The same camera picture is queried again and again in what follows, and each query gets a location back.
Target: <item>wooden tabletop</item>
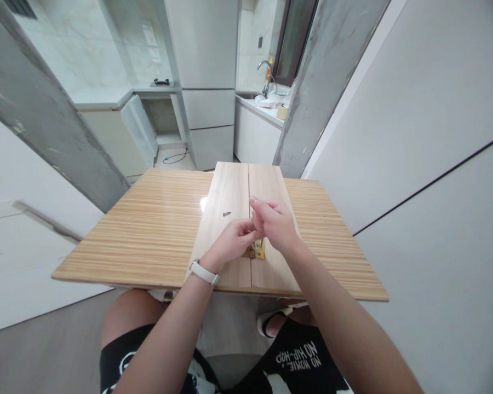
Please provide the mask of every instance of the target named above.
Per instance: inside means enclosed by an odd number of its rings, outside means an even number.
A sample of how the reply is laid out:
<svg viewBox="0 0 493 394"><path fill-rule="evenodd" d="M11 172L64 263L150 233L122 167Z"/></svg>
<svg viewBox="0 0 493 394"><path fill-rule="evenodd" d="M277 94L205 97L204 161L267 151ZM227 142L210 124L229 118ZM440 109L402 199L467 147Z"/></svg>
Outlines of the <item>wooden tabletop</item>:
<svg viewBox="0 0 493 394"><path fill-rule="evenodd" d="M149 169L55 270L53 278L115 287L180 288L213 175ZM328 271L355 298L388 301L382 283L321 184L305 179L285 179L285 184L301 237ZM259 294L256 289L250 292Z"/></svg>

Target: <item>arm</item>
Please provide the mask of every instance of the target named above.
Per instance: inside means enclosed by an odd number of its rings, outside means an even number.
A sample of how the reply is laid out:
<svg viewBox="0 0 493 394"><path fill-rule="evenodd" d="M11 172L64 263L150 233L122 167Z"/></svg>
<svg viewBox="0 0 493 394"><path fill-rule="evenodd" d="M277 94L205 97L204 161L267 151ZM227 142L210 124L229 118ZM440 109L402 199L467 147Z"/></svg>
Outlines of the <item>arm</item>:
<svg viewBox="0 0 493 394"><path fill-rule="evenodd" d="M218 273L261 236L250 219L233 220L199 265ZM178 393L185 381L213 287L191 274L140 346L114 393Z"/></svg>
<svg viewBox="0 0 493 394"><path fill-rule="evenodd" d="M281 252L316 318L330 356L355 393L422 393L380 325L334 279L296 233L279 201L250 199L253 222Z"/></svg>

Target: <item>person's left hand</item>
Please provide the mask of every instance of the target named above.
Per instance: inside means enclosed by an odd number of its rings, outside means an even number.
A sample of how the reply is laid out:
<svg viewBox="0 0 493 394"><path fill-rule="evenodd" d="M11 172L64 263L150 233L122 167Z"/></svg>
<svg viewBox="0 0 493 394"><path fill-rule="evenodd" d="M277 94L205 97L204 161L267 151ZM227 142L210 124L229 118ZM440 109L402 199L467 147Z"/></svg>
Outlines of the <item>person's left hand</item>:
<svg viewBox="0 0 493 394"><path fill-rule="evenodd" d="M217 274L226 263L240 257L251 243L263 237L256 231L251 219L234 219L217 237L199 264Z"/></svg>

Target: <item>white smartwatch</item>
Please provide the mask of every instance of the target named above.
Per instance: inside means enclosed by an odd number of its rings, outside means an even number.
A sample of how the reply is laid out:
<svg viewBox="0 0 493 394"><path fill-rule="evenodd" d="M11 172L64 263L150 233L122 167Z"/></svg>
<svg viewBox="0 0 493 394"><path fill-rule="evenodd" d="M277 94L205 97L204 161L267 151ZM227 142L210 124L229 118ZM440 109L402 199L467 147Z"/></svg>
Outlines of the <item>white smartwatch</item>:
<svg viewBox="0 0 493 394"><path fill-rule="evenodd" d="M204 269L199 265L199 260L194 260L192 264L190 264L190 271L199 276L202 280L210 283L212 286L217 285L221 275L212 274L209 270Z"/></svg>

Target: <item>window frame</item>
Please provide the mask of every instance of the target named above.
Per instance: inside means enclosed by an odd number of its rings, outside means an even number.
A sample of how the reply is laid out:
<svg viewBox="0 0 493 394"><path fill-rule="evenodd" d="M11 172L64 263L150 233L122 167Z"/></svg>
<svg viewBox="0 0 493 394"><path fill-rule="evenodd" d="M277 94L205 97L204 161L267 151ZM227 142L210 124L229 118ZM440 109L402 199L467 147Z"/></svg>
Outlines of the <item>window frame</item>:
<svg viewBox="0 0 493 394"><path fill-rule="evenodd" d="M303 15L301 17L300 23L300 33L297 36L296 47L301 48L301 50L295 50L292 55L292 60L289 66L289 72L286 76L278 75L279 68L279 57L281 56L281 49L283 46L283 38L285 36L286 24L288 22L288 16L290 11L290 4L293 0L286 0L285 9L283 11L283 21L281 24L281 30L279 32L279 41L278 41L278 49L276 52L276 58L274 59L274 67L272 76L277 84L292 86L294 79L297 77L297 72L300 68L301 59L303 57L303 52L305 51L305 46L307 43L308 34L311 30L312 21L314 20L314 14L316 11L316 6L318 4L318 0L306 0L305 9L303 11Z"/></svg>

